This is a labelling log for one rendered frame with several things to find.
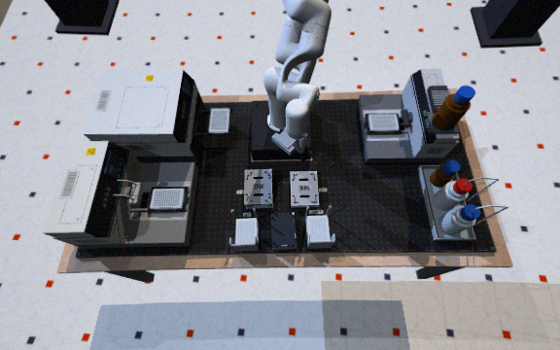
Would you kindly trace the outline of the blue bottle cap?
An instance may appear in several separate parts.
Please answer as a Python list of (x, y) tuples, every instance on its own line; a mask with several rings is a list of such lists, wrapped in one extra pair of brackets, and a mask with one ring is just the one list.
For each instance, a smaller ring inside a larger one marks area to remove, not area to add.
[(461, 86), (455, 93), (455, 99), (461, 103), (468, 103), (475, 96), (475, 90), (470, 86)]
[(473, 221), (480, 216), (480, 210), (473, 211), (473, 209), (477, 208), (477, 206), (473, 204), (468, 204), (461, 209), (461, 215), (464, 219), (468, 221)]
[(443, 171), (449, 175), (455, 174), (457, 171), (460, 170), (460, 164), (456, 160), (449, 160), (444, 166)]

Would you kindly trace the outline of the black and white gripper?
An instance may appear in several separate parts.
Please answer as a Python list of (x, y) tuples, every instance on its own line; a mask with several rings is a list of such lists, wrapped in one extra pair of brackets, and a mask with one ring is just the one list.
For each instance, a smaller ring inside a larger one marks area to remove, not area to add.
[[(285, 129), (286, 129), (286, 127), (285, 128), (281, 127), (279, 130), (280, 130), (280, 132), (283, 132)], [(312, 158), (314, 156), (313, 153), (309, 150), (309, 148), (310, 148), (310, 136), (309, 136), (308, 132), (307, 132), (307, 134), (308, 134), (307, 138), (305, 138), (305, 137), (299, 138), (293, 144), (293, 146), (295, 147), (295, 150), (301, 154), (301, 162), (303, 162), (304, 160), (307, 160), (308, 158)], [(303, 153), (305, 151), (306, 151), (306, 153)]]

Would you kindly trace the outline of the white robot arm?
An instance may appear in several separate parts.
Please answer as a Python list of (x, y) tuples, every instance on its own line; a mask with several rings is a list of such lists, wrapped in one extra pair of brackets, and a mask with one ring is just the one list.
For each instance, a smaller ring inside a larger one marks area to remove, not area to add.
[[(283, 3), (289, 17), (285, 19), (275, 59), (284, 65), (282, 69), (268, 68), (263, 84), (269, 105), (268, 126), (277, 132), (286, 127), (271, 139), (290, 156), (295, 151), (293, 144), (299, 138), (308, 137), (308, 117), (320, 97), (319, 88), (309, 83), (317, 58), (324, 54), (332, 9), (329, 0), (283, 0)], [(293, 68), (299, 74), (291, 72)]]

